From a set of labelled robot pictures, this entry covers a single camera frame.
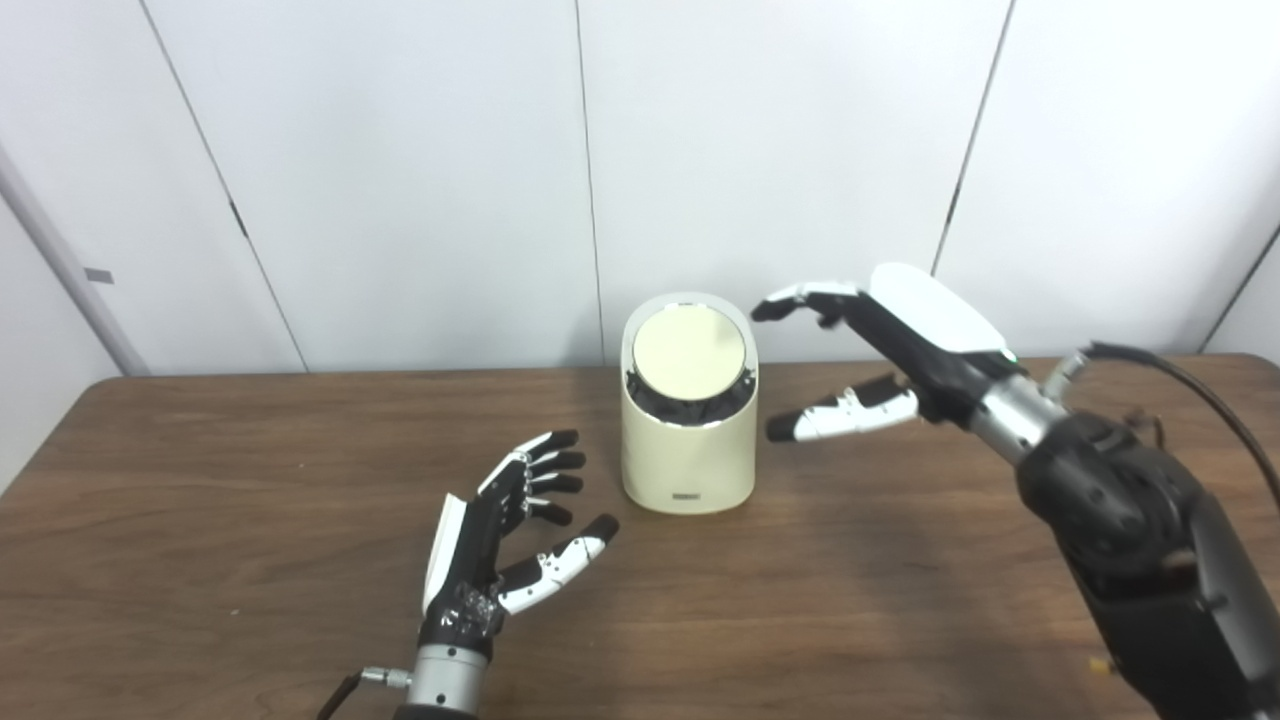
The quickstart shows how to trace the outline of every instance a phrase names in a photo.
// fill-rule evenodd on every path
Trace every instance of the container lid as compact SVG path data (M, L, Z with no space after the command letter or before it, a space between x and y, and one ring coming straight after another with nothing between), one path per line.
M663 307L640 325L631 352L644 382L673 400L724 392L746 361L737 325L705 305Z

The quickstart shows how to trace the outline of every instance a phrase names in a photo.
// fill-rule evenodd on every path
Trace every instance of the cylindrical container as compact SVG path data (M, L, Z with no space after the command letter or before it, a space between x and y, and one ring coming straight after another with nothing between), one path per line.
M622 333L621 378L631 500L696 515L751 495L759 361L737 307L701 292L645 302Z

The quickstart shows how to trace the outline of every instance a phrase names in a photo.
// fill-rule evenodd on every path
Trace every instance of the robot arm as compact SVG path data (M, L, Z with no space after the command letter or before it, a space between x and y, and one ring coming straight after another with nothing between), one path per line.
M548 552L497 569L498 546L529 518L568 525L573 514L541 496L576 493L582 480L562 470L586 459L570 448L576 430L544 433L507 454L475 497L444 497L422 592L422 623L412 673L366 667L348 676L320 710L328 720L361 680L408 691L394 720L474 720L493 639L509 615L556 594L604 552L618 532L600 515Z
M1156 366L1160 359L1096 345L1041 388L977 311L905 265L878 268L869 292L787 288L753 318L801 306L824 328L844 322L897 365L922 416L978 436L1014 466L1024 505L1052 528L1116 670L1162 720L1277 716L1280 615L1221 506L1128 427L1060 402L1091 354ZM810 410L773 421L799 429ZM1257 447L1238 420L1233 429ZM1261 448L1254 457L1274 479Z

